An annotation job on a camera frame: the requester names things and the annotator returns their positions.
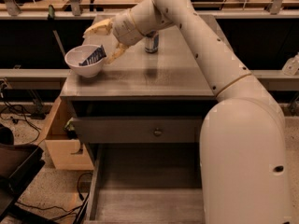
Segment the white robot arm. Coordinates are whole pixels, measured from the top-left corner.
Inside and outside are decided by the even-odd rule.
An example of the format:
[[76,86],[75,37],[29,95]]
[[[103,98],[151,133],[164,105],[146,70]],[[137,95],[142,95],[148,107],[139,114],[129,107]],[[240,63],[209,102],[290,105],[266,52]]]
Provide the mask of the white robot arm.
[[283,111],[191,0],[145,0],[87,31],[116,37],[109,57],[115,61],[145,35],[171,25],[218,101],[200,133],[206,224],[292,224]]

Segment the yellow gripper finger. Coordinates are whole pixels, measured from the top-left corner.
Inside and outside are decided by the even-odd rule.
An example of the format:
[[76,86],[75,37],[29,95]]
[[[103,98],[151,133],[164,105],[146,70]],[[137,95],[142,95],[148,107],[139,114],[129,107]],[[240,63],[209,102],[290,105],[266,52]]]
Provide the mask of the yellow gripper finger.
[[83,34],[86,38],[88,35],[109,35],[112,31],[112,19],[105,19],[96,22],[87,28]]
[[127,45],[118,43],[114,51],[107,56],[107,63],[113,63],[116,59],[122,56],[124,52],[128,49],[129,47]]

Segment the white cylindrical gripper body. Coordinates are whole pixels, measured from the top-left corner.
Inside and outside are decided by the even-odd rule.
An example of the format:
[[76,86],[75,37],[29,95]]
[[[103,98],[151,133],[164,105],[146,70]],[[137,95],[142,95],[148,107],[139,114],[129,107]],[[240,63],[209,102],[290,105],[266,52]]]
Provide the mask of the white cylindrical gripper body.
[[125,46],[133,46],[143,38],[135,25],[130,9],[117,14],[112,19],[112,27],[113,35]]

